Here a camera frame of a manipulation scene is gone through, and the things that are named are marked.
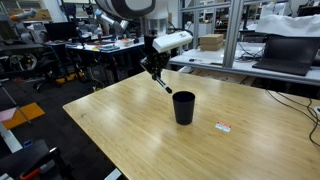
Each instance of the red object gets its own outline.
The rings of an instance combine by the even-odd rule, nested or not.
[[[34,171],[32,171],[30,174],[27,174],[26,176],[24,176],[24,174],[21,174],[20,180],[31,180],[34,176],[36,176],[39,173],[40,173],[40,168],[35,169]]]

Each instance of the computer monitor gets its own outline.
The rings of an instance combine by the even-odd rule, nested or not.
[[[44,26],[48,33],[48,39],[51,41],[78,37],[76,25],[73,22],[50,23],[44,24]]]
[[[264,58],[310,63],[314,59],[320,39],[315,37],[270,36],[264,50]]]
[[[8,21],[0,20],[0,39],[2,40],[17,40],[18,36],[11,28]]]

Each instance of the metal frame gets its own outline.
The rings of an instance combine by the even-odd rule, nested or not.
[[[238,42],[243,3],[244,0],[231,1],[231,11],[229,13],[226,45],[223,58],[223,67],[225,68],[232,68],[233,65],[233,59]]]
[[[17,4],[18,8],[21,9],[21,6],[18,1],[16,1],[16,4]]]
[[[14,153],[22,149],[22,146],[17,140],[17,138],[12,134],[10,130],[7,130],[1,122],[0,122],[0,133],[3,140],[6,142],[7,146],[9,147],[11,153]]]
[[[0,81],[0,88],[2,88],[2,90],[4,91],[4,93],[9,97],[9,99],[11,100],[11,102],[15,105],[15,107],[17,108],[17,110],[21,113],[21,115],[23,116],[23,118],[29,123],[31,124],[31,121],[29,120],[29,118],[27,117],[27,115],[21,110],[21,108],[19,107],[19,105],[16,103],[16,101],[12,98],[12,96],[9,94],[9,92],[4,88],[4,86],[2,85],[1,81]]]
[[[7,15],[8,12],[7,12],[6,7],[4,6],[3,2],[0,2],[0,6],[1,6],[2,10],[3,10],[3,13],[5,13],[5,15]]]
[[[199,11],[205,9],[217,9],[217,8],[229,8],[230,7],[230,18],[229,18],[229,25],[227,29],[227,37],[226,37],[226,46],[225,46],[225,53],[223,59],[223,68],[231,69],[233,66],[233,59],[236,51],[236,45],[238,40],[238,34],[240,29],[240,22],[241,22],[241,13],[243,6],[256,4],[256,3],[263,3],[263,2],[270,2],[270,0],[230,0],[230,2],[221,2],[221,3],[214,3],[209,5],[199,5],[199,1],[195,1],[193,7],[182,7],[184,4],[184,0],[180,0],[179,3],[179,17],[178,22],[179,24],[183,25],[182,15],[186,12],[193,12],[194,17],[199,17]],[[194,18],[194,32],[198,32],[199,30],[199,22],[198,19]],[[194,33],[194,40],[193,40],[193,48],[197,48],[197,39],[198,33]]]
[[[240,75],[247,75],[247,76],[254,76],[254,77],[260,77],[260,78],[269,78],[274,80],[280,80],[280,81],[286,81],[286,82],[292,82],[292,83],[300,83],[300,84],[308,84],[308,85],[314,85],[319,86],[320,80],[311,80],[306,79],[304,77],[295,77],[295,76],[283,76],[278,74],[265,74],[260,72],[252,72],[252,71],[246,71],[246,70],[240,70],[240,69],[233,69],[233,68],[221,68],[221,67],[215,67],[215,66],[203,66],[202,64],[192,64],[190,63],[183,63],[183,62],[172,62],[169,61],[170,65],[178,65],[178,66],[189,66],[193,68],[199,68],[199,69],[207,69],[212,71],[218,71],[218,72],[225,72],[225,73],[232,73],[232,74],[240,74]]]

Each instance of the desk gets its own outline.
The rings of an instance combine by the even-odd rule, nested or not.
[[[106,36],[101,36],[101,39],[111,39],[112,38],[112,35],[106,35]],[[96,41],[96,40],[98,40],[99,38],[98,38],[98,35],[93,35],[93,36],[91,36],[91,40],[94,40],[94,41]]]
[[[249,50],[252,53],[257,52],[263,48],[263,43],[242,43],[242,46],[245,50]],[[244,53],[243,50],[237,46],[235,58],[240,57]],[[180,56],[176,56],[170,59],[169,64],[172,65],[180,65],[180,66],[189,66],[195,68],[209,69],[214,71],[221,71],[227,73],[235,73],[235,74],[243,74],[254,77],[261,78],[269,78],[275,80],[282,80],[293,83],[301,83],[301,84],[309,84],[309,85],[320,85],[320,68],[319,67],[311,67],[306,76],[297,76],[286,73],[262,70],[252,68],[252,65],[256,63],[256,61],[252,62],[234,62],[233,67],[222,68],[222,66],[209,65],[210,62],[221,63],[223,62],[224,49],[221,48],[219,51],[199,51],[196,49],[192,49],[183,53]],[[201,59],[202,62],[189,62],[190,58]]]
[[[320,177],[320,151],[308,139],[313,122],[264,90],[167,70],[162,78],[174,92],[195,93],[190,125],[175,122],[172,96],[147,72],[63,108],[129,179]]]
[[[81,46],[81,45],[79,45],[77,47],[66,46],[66,49],[68,51],[70,51],[71,53],[72,52],[74,52],[74,53],[77,53],[77,52],[93,53],[93,54],[98,54],[98,55],[107,57],[107,59],[110,61],[110,65],[112,67],[111,71],[112,71],[112,74],[113,74],[113,77],[114,77],[114,81],[115,82],[119,82],[117,68],[116,68],[115,63],[112,61],[113,60],[113,55],[124,53],[124,52],[127,52],[127,51],[132,51],[132,50],[139,49],[139,48],[143,48],[144,47],[144,42],[139,42],[139,43],[133,44],[133,45],[131,45],[129,47],[120,47],[120,49],[112,50],[112,51],[100,51],[98,49],[94,50],[93,48],[96,47],[95,45],[85,45],[84,47],[85,47],[85,49],[83,49],[83,46]],[[80,78],[80,75],[79,75],[79,70],[75,65],[75,61],[74,61],[73,57],[70,56],[70,59],[72,60],[72,62],[74,64],[74,68],[75,68],[76,73],[77,73],[77,76],[79,77],[79,80],[81,81],[81,78]]]
[[[45,49],[41,44],[23,44],[0,46],[0,56],[23,55],[26,53],[39,53]]]

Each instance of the laptop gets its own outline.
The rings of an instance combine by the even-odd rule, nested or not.
[[[269,36],[262,60],[252,67],[305,76],[319,47],[318,37]]]

